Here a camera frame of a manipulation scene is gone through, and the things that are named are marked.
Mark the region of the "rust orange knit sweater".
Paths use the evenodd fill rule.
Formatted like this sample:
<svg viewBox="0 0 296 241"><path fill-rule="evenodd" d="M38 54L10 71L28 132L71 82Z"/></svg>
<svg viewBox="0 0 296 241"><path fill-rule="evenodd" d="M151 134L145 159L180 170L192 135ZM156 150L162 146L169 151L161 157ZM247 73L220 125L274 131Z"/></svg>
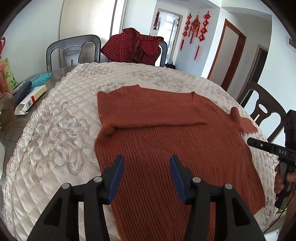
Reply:
<svg viewBox="0 0 296 241"><path fill-rule="evenodd" d="M125 86L97 94L101 130L94 149L100 169L125 159L111 210L121 240L182 240L190 207L178 198L169 160L207 183L234 186L252 213L265 195L242 133L256 133L237 108L226 113L194 92Z"/></svg>

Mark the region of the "dark brown wooden chair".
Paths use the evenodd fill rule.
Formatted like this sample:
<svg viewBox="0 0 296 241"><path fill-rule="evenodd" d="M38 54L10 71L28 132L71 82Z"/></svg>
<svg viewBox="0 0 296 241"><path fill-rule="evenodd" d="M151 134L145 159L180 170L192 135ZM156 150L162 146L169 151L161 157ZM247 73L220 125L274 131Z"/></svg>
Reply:
<svg viewBox="0 0 296 241"><path fill-rule="evenodd" d="M249 82L246 85L246 87L244 88L243 92L237 100L237 102L242 107L245 107L247 103L247 96L252 91L258 93L258 100L256 101L254 111L250 116L258 126L262 123L263 120L269 118L273 113L277 113L280 116L280 124L267 138L267 141L269 143L272 143L283 130L285 125L284 120L287 114L284 108L268 91L266 91L261 85L253 81Z"/></svg>

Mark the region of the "cream quilted table cover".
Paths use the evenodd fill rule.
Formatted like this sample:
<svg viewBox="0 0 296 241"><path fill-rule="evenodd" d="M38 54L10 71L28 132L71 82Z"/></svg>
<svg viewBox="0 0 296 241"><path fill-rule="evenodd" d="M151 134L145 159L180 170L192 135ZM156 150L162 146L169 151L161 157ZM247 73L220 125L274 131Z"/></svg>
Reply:
<svg viewBox="0 0 296 241"><path fill-rule="evenodd" d="M135 84L172 92L194 91L226 112L238 107L214 82L168 68L91 63L67 71L29 115L7 164L2 210L3 222L13 237L28 238L62 183L81 184L100 172L94 152L101 129L97 92Z"/></svg>

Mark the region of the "white and red carton box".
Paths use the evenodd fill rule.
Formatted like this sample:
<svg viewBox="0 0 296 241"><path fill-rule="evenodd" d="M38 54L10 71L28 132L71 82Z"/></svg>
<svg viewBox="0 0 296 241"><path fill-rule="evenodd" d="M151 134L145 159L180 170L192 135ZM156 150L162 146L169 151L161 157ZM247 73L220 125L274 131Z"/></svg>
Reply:
<svg viewBox="0 0 296 241"><path fill-rule="evenodd" d="M34 88L15 109L15 115L25 115L36 100L47 90L46 85Z"/></svg>

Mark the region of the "glass jar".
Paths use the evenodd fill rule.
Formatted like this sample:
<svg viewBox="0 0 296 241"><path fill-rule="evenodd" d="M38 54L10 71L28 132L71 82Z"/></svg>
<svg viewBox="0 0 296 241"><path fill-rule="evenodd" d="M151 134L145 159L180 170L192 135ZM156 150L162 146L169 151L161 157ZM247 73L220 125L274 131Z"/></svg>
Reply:
<svg viewBox="0 0 296 241"><path fill-rule="evenodd" d="M0 124L2 131L15 120L14 97L9 92L5 92L1 95L0 108Z"/></svg>

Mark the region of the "teal crocheted cloth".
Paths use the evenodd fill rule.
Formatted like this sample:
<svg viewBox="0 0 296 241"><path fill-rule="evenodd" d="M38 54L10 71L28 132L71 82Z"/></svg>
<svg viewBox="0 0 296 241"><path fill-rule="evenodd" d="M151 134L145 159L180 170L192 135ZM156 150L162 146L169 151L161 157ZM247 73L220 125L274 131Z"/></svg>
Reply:
<svg viewBox="0 0 296 241"><path fill-rule="evenodd" d="M37 75L36 77L32 78L30 80L31 82L31 87L29 91L32 91L34 88L39 87L43 85L45 82L47 82L50 78L52 77L52 73L43 73L40 75Z"/></svg>

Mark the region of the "green patterned bag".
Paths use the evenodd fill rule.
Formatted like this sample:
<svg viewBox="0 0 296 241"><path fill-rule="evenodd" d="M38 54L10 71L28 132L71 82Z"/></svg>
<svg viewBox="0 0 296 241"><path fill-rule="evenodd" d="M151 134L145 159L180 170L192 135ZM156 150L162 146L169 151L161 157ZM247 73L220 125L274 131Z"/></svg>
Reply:
<svg viewBox="0 0 296 241"><path fill-rule="evenodd" d="M1 63L4 63L4 75L6 77L6 83L8 85L9 91L13 90L17 85L18 82L15 79L15 76L13 75L13 72L10 67L10 62L8 58L5 58Z"/></svg>

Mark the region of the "red Chinese knot decoration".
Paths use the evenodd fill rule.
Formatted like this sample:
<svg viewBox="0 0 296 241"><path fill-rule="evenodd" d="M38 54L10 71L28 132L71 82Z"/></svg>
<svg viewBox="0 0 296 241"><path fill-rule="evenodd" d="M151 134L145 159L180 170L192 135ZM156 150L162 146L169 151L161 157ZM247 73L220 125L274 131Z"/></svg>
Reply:
<svg viewBox="0 0 296 241"><path fill-rule="evenodd" d="M199 54L201 42L205 40L205 35L208 32L207 26L209 24L209 19L211 18L211 15L209 11L205 15L203 15L203 22L200 21L199 13L193 20L192 17L192 13L189 13L189 15L187 16L187 20L184 25L184 30L182 32L183 37L180 43L180 51L182 51L184 47L186 38L190 38L190 44L192 44L195 38L198 39L199 44L194 54L194 61L196 61Z"/></svg>

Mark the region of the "chair under red garment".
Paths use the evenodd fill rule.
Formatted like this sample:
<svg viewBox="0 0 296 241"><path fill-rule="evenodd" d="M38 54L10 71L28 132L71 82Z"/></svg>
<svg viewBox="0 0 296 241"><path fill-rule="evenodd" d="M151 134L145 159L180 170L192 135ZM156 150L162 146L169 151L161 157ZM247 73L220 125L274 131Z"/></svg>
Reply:
<svg viewBox="0 0 296 241"><path fill-rule="evenodd" d="M160 55L160 67L165 67L165 63L166 63L166 56L167 56L167 51L168 51L168 45L165 41L161 41L159 43L159 47L161 48L161 55Z"/></svg>

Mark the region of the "grey plastic chair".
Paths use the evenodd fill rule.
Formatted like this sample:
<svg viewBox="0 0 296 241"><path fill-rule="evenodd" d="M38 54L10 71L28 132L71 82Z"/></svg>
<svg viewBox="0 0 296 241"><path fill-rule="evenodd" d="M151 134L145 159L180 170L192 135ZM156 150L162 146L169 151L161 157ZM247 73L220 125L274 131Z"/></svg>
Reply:
<svg viewBox="0 0 296 241"><path fill-rule="evenodd" d="M86 43L93 43L95 46L94 50L94 62L100 62L101 54L101 40L97 35L82 35L71 38L66 38L53 42L48 46L46 50L46 64L47 71L52 70L52 53L56 49L61 49L62 56L65 60L66 67L76 66L79 64L79 57L82 53L82 47Z"/></svg>

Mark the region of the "red checkered garment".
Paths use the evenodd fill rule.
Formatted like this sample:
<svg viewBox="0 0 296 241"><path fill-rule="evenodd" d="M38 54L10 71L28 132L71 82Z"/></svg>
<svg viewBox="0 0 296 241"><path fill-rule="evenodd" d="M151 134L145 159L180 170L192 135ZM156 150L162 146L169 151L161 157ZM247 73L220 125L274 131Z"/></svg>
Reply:
<svg viewBox="0 0 296 241"><path fill-rule="evenodd" d="M163 37L142 35L134 28L126 28L113 35L101 49L111 62L155 65L161 54L159 43Z"/></svg>

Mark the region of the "brown wooden door frame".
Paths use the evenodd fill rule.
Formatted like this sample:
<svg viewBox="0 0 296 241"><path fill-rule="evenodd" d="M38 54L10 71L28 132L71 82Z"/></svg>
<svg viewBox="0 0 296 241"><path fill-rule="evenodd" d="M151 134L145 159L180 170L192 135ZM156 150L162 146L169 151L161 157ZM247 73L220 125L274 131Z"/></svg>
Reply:
<svg viewBox="0 0 296 241"><path fill-rule="evenodd" d="M246 36L229 20L225 20L220 42L208 79L228 90L239 65Z"/></svg>

